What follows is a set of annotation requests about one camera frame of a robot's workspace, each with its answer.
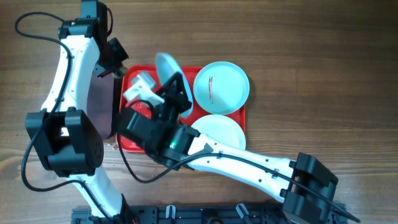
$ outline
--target red mark on plate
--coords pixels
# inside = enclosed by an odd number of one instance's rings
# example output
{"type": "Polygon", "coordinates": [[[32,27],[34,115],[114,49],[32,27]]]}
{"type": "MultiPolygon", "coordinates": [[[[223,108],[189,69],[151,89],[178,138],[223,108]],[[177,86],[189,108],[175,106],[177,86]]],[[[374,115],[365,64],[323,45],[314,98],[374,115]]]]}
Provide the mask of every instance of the red mark on plate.
{"type": "Polygon", "coordinates": [[[210,104],[214,104],[214,98],[213,98],[213,77],[209,77],[209,98],[210,98],[210,104]]]}

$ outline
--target white plate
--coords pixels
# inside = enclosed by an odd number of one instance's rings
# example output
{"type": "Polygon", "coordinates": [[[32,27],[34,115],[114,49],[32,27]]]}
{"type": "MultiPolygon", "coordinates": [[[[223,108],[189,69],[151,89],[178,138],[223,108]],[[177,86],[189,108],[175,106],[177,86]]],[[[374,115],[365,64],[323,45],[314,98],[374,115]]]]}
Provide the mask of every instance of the white plate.
{"type": "Polygon", "coordinates": [[[192,103],[192,106],[189,110],[182,113],[181,116],[187,118],[193,111],[193,98],[191,88],[189,87],[187,78],[185,77],[184,73],[182,72],[181,67],[175,61],[175,59],[167,54],[167,53],[157,53],[155,57],[155,66],[156,72],[159,76],[160,84],[163,85],[169,78],[174,75],[176,72],[182,74],[183,82],[185,91],[187,92],[188,100],[192,103]]]}
{"type": "Polygon", "coordinates": [[[195,121],[192,127],[223,144],[246,149],[243,130],[229,117],[218,114],[207,115],[195,121]]]}
{"type": "Polygon", "coordinates": [[[212,114],[230,114],[243,106],[250,91],[245,72],[231,62],[213,62],[200,70],[193,83],[199,106],[212,114]]]}

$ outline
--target red tray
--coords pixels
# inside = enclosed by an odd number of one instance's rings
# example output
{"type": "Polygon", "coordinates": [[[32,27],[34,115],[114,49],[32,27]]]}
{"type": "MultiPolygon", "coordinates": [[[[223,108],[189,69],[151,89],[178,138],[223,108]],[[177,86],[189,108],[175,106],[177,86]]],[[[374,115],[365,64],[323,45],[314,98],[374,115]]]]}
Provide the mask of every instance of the red tray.
{"type": "MultiPolygon", "coordinates": [[[[195,77],[198,75],[198,72],[202,69],[202,67],[181,67],[181,69],[187,78],[191,90],[193,90],[193,82],[195,81],[195,77]]],[[[122,93],[124,93],[128,88],[130,88],[131,80],[141,71],[147,71],[149,75],[156,81],[156,87],[153,91],[157,91],[160,88],[159,78],[156,74],[155,66],[136,65],[131,67],[125,74],[123,78],[122,93]]],[[[122,106],[125,104],[126,104],[126,99],[122,95],[119,109],[122,109],[122,106]]],[[[147,107],[144,106],[143,104],[137,103],[133,106],[133,108],[136,111],[140,112],[141,114],[146,115],[147,117],[150,116],[150,110],[147,109],[147,107]]],[[[243,105],[236,112],[226,115],[227,117],[237,122],[242,128],[244,133],[246,133],[245,110],[246,110],[245,106],[243,105]]],[[[186,119],[180,118],[180,120],[183,124],[192,125],[197,119],[206,115],[209,115],[209,113],[207,113],[204,109],[202,109],[195,100],[195,97],[193,97],[193,111],[191,115],[186,119]]],[[[144,150],[138,147],[134,142],[124,137],[121,137],[121,146],[122,149],[125,150],[126,152],[144,153],[144,150]]]]}

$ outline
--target wooden table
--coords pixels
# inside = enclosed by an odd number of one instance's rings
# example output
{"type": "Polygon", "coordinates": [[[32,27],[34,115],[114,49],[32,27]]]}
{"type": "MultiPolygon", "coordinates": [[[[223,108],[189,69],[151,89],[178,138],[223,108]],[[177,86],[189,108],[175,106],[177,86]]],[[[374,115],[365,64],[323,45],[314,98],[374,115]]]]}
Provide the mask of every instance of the wooden table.
{"type": "MultiPolygon", "coordinates": [[[[317,157],[339,178],[335,201],[363,223],[398,222],[398,5],[392,1],[108,1],[117,37],[130,59],[152,64],[156,52],[181,65],[225,60],[251,82],[247,150],[295,159],[317,157]]],[[[30,11],[64,19],[79,1],[2,1],[0,6],[0,223],[69,223],[71,209],[87,205],[74,186],[27,190],[21,159],[29,138],[27,112],[49,93],[60,47],[21,37],[14,21],[30,11]]],[[[57,36],[60,23],[35,16],[21,29],[57,36]]],[[[149,178],[164,169],[129,154],[149,178]]],[[[220,175],[181,170],[142,185],[118,151],[106,146],[104,163],[130,205],[203,205],[274,202],[248,185],[220,175]]],[[[35,153],[28,163],[35,186],[63,181],[44,171],[35,153]]]]}

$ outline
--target cable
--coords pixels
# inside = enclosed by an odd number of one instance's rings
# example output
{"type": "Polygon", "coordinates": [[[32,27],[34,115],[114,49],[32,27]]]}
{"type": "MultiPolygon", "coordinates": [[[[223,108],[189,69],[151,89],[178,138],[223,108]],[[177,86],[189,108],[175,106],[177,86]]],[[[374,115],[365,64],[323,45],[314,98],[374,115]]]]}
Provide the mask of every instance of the cable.
{"type": "Polygon", "coordinates": [[[189,163],[191,161],[194,161],[195,159],[199,159],[199,158],[202,158],[202,157],[225,157],[225,158],[234,159],[234,160],[237,160],[237,161],[244,162],[246,164],[249,164],[249,165],[252,165],[252,166],[257,167],[259,169],[262,169],[265,172],[271,173],[272,175],[275,175],[275,176],[280,177],[280,178],[282,178],[284,180],[287,180],[287,181],[297,185],[298,187],[303,188],[304,190],[306,190],[307,192],[313,194],[314,196],[320,198],[321,200],[323,200],[327,204],[331,205],[332,207],[337,209],[342,215],[344,215],[346,218],[349,218],[349,219],[351,219],[351,220],[353,220],[353,221],[355,221],[357,223],[361,222],[361,220],[359,220],[354,215],[350,214],[349,212],[347,212],[346,210],[344,210],[343,208],[338,206],[336,203],[332,202],[331,200],[329,200],[325,196],[316,193],[315,191],[311,190],[310,188],[306,187],[305,185],[301,184],[300,182],[297,182],[296,180],[291,179],[290,177],[287,177],[286,175],[280,174],[279,172],[276,172],[276,171],[274,171],[274,170],[272,170],[272,169],[270,169],[268,167],[264,167],[264,166],[262,166],[260,164],[257,164],[255,162],[249,161],[247,159],[243,159],[243,158],[240,158],[238,156],[232,156],[232,155],[228,155],[228,154],[206,153],[206,154],[199,154],[199,155],[190,156],[190,157],[188,157],[186,159],[183,159],[180,162],[170,166],[169,168],[167,168],[166,170],[164,170],[163,172],[161,172],[159,175],[155,176],[154,178],[149,179],[149,180],[142,180],[142,179],[138,178],[138,176],[131,170],[130,165],[128,164],[127,159],[124,156],[123,150],[122,150],[121,145],[120,145],[120,136],[118,136],[117,141],[118,141],[120,154],[122,156],[122,159],[123,159],[128,171],[130,172],[130,174],[133,176],[133,178],[136,181],[138,181],[138,182],[140,182],[142,184],[148,184],[148,183],[154,182],[154,181],[160,179],[161,177],[163,177],[164,175],[166,175],[167,173],[169,173],[174,168],[182,166],[182,165],[185,165],[185,164],[187,164],[187,163],[189,163]]]}
{"type": "Polygon", "coordinates": [[[109,28],[109,30],[106,33],[106,36],[109,37],[109,35],[112,34],[112,29],[113,29],[113,15],[112,15],[112,11],[110,8],[107,7],[106,10],[108,10],[109,15],[111,16],[111,28],[109,28]]]}
{"type": "Polygon", "coordinates": [[[28,189],[33,190],[33,191],[36,191],[36,192],[48,192],[48,191],[55,190],[55,189],[57,189],[57,188],[63,187],[63,186],[65,186],[65,185],[67,185],[67,184],[72,184],[72,183],[80,184],[81,187],[83,187],[83,188],[86,190],[88,196],[89,196],[90,199],[94,202],[94,204],[97,206],[98,210],[105,216],[106,219],[108,219],[110,222],[113,222],[112,219],[111,219],[111,218],[106,214],[106,212],[102,209],[101,205],[96,201],[96,199],[94,198],[93,194],[90,192],[90,190],[88,189],[88,187],[86,186],[86,184],[85,184],[83,181],[80,181],[80,180],[69,180],[69,181],[65,181],[65,182],[63,182],[63,183],[61,183],[61,184],[54,185],[54,186],[52,186],[52,187],[47,187],[47,188],[42,188],[42,189],[41,189],[41,188],[37,188],[37,187],[32,186],[32,185],[29,183],[29,181],[27,180],[27,177],[26,177],[26,164],[27,164],[27,159],[28,159],[28,157],[29,157],[29,154],[30,154],[30,152],[31,152],[31,150],[32,150],[32,148],[33,148],[33,145],[35,144],[35,142],[36,142],[38,136],[39,136],[40,133],[49,125],[50,118],[53,116],[53,114],[54,114],[55,111],[57,110],[58,106],[59,106],[60,103],[62,102],[62,96],[63,96],[63,94],[64,94],[64,92],[65,92],[66,87],[67,87],[68,79],[69,79],[69,76],[70,76],[70,70],[71,70],[71,67],[72,67],[72,53],[70,52],[69,48],[68,48],[64,43],[62,43],[62,42],[59,41],[59,40],[50,38],[50,37],[43,37],[43,36],[39,36],[39,35],[26,34],[26,33],[24,33],[24,32],[21,32],[21,31],[18,29],[18,24],[20,23],[20,21],[23,20],[23,18],[28,17],[28,16],[31,16],[31,15],[45,15],[45,16],[50,16],[50,17],[56,18],[56,19],[58,19],[58,20],[60,20],[60,21],[62,21],[62,22],[63,22],[63,19],[61,19],[61,18],[59,18],[58,16],[55,16],[55,15],[53,15],[53,14],[47,13],[47,12],[29,12],[29,13],[27,13],[27,14],[22,15],[21,17],[19,17],[19,18],[15,21],[15,26],[14,26],[14,28],[15,28],[15,31],[16,31],[18,34],[20,34],[20,35],[22,35],[22,36],[24,36],[24,37],[33,38],[33,39],[40,39],[40,40],[47,40],[47,41],[51,41],[51,42],[54,42],[54,43],[56,43],[56,44],[61,45],[61,46],[65,49],[65,51],[67,52],[68,65],[67,65],[67,71],[66,71],[66,74],[65,74],[65,78],[63,79],[63,82],[62,82],[62,85],[61,85],[61,89],[60,89],[60,93],[58,94],[58,97],[57,97],[57,99],[56,99],[56,101],[55,101],[54,107],[52,108],[52,110],[51,110],[51,112],[48,114],[48,116],[45,118],[45,120],[44,120],[44,122],[42,123],[42,125],[40,126],[39,130],[37,130],[37,132],[33,135],[32,139],[30,140],[30,143],[29,143],[29,145],[28,145],[28,147],[27,147],[27,149],[26,149],[26,152],[25,152],[25,154],[24,154],[24,157],[23,157],[23,159],[22,159],[22,165],[21,165],[21,177],[22,177],[22,181],[23,181],[23,183],[25,184],[25,186],[26,186],[28,189]]]}

